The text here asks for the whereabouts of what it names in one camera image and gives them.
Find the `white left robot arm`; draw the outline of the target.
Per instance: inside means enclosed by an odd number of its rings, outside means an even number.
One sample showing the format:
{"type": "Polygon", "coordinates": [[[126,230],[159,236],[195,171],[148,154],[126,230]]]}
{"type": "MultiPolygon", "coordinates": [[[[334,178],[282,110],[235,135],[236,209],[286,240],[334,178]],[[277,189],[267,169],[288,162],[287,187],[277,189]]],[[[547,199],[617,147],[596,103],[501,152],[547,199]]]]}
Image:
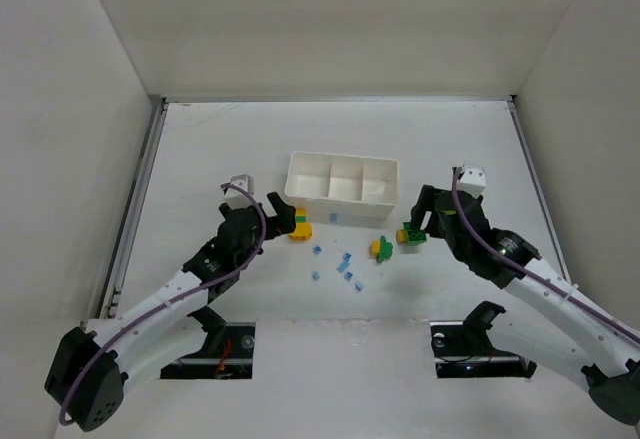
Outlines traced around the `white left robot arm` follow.
{"type": "Polygon", "coordinates": [[[233,287],[265,242],[296,228],[296,209],[270,192],[267,215],[250,193],[246,206],[219,207],[212,239],[149,296],[94,328],[60,340],[44,389],[59,405],[58,422],[84,432],[103,426],[141,383],[220,338],[225,320],[211,307],[233,287]]]}

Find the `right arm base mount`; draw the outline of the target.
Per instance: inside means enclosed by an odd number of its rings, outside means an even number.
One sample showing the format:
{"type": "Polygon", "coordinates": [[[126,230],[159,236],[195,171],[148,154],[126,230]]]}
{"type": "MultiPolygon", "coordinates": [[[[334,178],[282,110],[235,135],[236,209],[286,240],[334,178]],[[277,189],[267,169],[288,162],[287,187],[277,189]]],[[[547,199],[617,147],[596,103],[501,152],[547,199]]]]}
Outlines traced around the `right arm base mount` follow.
{"type": "Polygon", "coordinates": [[[438,379],[531,379],[537,364],[522,356],[496,349],[489,339],[493,321],[506,310],[484,301],[464,320],[430,323],[431,349],[438,379]]]}

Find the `green lego brick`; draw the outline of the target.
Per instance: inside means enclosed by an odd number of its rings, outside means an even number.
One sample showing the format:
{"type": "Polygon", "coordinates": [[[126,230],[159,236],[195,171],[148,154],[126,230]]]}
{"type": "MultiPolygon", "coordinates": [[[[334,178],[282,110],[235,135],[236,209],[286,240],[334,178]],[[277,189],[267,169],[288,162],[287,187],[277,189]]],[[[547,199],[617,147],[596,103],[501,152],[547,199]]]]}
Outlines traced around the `green lego brick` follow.
{"type": "Polygon", "coordinates": [[[424,231],[412,229],[409,223],[405,223],[402,229],[396,231],[396,241],[403,246],[419,246],[427,242],[427,234],[424,231]]]}

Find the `yellow green lego cluster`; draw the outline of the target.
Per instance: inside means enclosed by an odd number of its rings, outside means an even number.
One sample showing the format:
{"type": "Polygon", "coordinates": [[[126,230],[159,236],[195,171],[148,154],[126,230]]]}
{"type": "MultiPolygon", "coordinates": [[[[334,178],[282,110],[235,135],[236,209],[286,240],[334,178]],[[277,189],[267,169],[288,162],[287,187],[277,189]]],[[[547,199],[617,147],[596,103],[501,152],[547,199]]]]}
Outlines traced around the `yellow green lego cluster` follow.
{"type": "Polygon", "coordinates": [[[393,255],[393,244],[384,236],[374,240],[370,246],[370,254],[377,263],[389,260],[393,255]]]}

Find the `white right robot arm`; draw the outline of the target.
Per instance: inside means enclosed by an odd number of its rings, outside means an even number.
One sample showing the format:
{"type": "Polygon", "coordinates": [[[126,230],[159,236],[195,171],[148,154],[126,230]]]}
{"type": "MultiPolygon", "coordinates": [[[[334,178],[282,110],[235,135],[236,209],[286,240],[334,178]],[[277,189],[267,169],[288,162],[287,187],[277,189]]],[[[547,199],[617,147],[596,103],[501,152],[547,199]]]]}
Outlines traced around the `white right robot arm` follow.
{"type": "Polygon", "coordinates": [[[447,243],[454,258],[540,313],[557,331],[517,322],[483,301],[458,327],[469,355],[490,349],[529,359],[584,390],[612,419],[639,423],[639,335],[562,279],[538,249],[513,231],[493,228],[481,197],[452,187],[422,187],[410,226],[447,243]]]}

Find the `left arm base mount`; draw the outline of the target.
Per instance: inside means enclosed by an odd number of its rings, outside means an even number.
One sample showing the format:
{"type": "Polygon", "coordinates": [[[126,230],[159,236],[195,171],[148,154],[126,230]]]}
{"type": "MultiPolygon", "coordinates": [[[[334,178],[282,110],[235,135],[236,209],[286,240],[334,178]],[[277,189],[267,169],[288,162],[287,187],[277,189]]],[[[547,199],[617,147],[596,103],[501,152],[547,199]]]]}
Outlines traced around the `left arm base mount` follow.
{"type": "Polygon", "coordinates": [[[202,345],[161,370],[162,380],[248,380],[253,376],[256,324],[227,322],[210,307],[190,314],[202,345]]]}

